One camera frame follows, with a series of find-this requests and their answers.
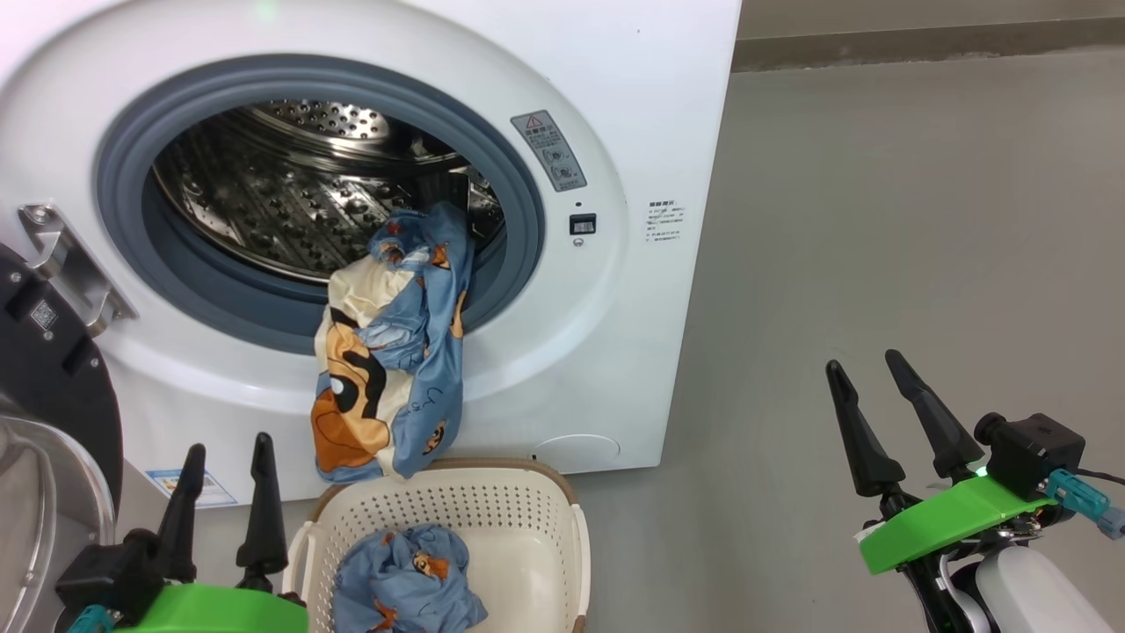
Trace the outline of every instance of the floor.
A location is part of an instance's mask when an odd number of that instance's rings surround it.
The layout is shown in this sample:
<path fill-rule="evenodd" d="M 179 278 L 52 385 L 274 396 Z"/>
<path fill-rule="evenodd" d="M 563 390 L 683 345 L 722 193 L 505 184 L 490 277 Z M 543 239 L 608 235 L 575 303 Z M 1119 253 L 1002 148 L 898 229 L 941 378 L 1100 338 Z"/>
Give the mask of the floor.
<path fill-rule="evenodd" d="M 1088 438 L 1083 465 L 1125 471 L 1123 62 L 731 79 L 664 463 L 573 478 L 590 633 L 924 630 L 908 585 L 868 576 L 852 540 L 876 507 L 852 489 L 829 359 L 915 494 L 936 478 L 889 347 L 970 428 L 1044 412 Z M 161 505 L 130 478 L 123 524 L 155 525 Z M 309 508 L 287 507 L 290 530 Z M 237 580 L 245 519 L 200 516 L 204 580 Z M 1125 551 L 1079 521 L 1036 548 L 1125 630 Z"/>

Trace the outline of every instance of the cloth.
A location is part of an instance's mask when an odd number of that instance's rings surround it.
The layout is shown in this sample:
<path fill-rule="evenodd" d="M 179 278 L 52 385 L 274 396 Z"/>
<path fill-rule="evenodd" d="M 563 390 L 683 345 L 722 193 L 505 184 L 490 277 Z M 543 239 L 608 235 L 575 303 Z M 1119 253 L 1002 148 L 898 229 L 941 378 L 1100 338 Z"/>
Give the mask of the cloth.
<path fill-rule="evenodd" d="M 336 633 L 460 633 L 488 617 L 469 590 L 469 550 L 435 525 L 380 531 L 340 561 L 332 616 Z"/>
<path fill-rule="evenodd" d="M 370 255 L 335 271 L 315 340 L 313 440 L 336 483 L 412 477 L 461 424 L 461 306 L 472 268 L 449 202 L 392 212 Z"/>

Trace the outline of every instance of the basket handle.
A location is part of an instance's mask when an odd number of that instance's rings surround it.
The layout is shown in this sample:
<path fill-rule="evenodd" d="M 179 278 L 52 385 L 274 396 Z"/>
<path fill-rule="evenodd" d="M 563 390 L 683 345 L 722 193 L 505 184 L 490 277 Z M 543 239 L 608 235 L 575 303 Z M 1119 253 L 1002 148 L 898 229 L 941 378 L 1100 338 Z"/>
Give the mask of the basket handle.
<path fill-rule="evenodd" d="M 303 570 L 300 578 L 300 591 L 297 595 L 300 596 L 303 600 L 308 600 L 310 596 L 310 590 L 313 588 L 313 573 L 312 573 L 312 562 L 317 560 L 317 550 L 320 549 L 321 542 L 321 528 L 315 523 L 307 521 L 305 525 L 300 526 L 297 531 L 297 535 L 294 536 L 292 543 L 289 544 L 289 567 L 285 569 L 285 573 L 281 575 L 281 593 L 288 594 L 295 591 L 294 587 L 297 585 L 297 570 Z"/>
<path fill-rule="evenodd" d="M 590 609 L 591 555 L 590 527 L 586 525 L 586 513 L 578 504 L 570 506 L 574 510 L 574 523 L 578 528 L 578 551 L 582 555 L 582 593 L 578 595 L 578 615 L 585 616 Z"/>

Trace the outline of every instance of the baseboard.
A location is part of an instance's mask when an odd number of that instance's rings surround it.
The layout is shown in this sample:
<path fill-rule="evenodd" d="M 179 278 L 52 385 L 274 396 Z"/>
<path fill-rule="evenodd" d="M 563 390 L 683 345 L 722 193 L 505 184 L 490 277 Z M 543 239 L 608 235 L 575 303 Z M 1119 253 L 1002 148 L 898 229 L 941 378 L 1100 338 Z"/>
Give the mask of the baseboard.
<path fill-rule="evenodd" d="M 1125 17 L 739 39 L 731 72 L 1042 55 L 1125 46 Z"/>

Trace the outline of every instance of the front-loading washing machine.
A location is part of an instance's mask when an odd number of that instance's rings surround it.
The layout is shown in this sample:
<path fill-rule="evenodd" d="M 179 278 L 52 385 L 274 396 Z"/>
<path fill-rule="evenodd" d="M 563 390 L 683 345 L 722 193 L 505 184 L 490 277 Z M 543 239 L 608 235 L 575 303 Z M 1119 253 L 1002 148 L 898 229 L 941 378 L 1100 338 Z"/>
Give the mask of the front-loading washing machine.
<path fill-rule="evenodd" d="M 476 263 L 449 455 L 652 467 L 738 8 L 8 3 L 0 239 L 99 335 L 130 464 L 166 481 L 202 442 L 219 498 L 248 503 L 264 431 L 295 499 L 324 486 L 327 275 L 389 209 L 452 201 Z"/>

